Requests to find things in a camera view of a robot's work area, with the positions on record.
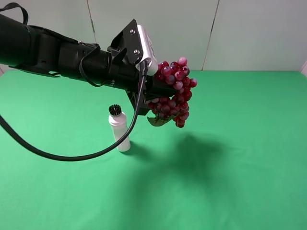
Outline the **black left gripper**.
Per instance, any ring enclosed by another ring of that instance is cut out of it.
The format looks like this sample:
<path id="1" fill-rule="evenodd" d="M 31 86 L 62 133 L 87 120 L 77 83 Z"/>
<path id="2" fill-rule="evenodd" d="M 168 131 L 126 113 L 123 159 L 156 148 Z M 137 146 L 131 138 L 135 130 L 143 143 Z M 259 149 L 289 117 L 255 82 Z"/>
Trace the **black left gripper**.
<path id="1" fill-rule="evenodd" d="M 113 86 L 123 89 L 133 106 L 137 108 L 139 81 L 142 79 L 136 65 L 145 57 L 145 46 L 141 42 L 141 33 L 133 19 L 111 42 L 107 48 L 110 53 L 108 74 L 113 78 Z M 167 85 L 157 79 L 149 79 L 145 84 L 145 99 L 147 101 L 172 97 L 177 93 L 172 85 Z"/>

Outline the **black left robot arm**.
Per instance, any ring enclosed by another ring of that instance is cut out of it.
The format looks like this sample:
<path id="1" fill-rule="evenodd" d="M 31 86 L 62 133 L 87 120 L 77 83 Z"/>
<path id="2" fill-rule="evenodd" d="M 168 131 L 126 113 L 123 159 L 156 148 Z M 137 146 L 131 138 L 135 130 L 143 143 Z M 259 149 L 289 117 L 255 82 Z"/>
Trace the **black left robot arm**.
<path id="1" fill-rule="evenodd" d="M 146 115 L 146 103 L 155 98 L 171 97 L 176 90 L 159 81 L 158 64 L 151 40 L 144 28 L 132 20 L 112 40 L 107 51 L 63 36 L 44 27 L 0 17 L 0 62 L 10 68 L 57 78 L 68 77 L 95 87 L 125 90 L 133 107 Z"/>

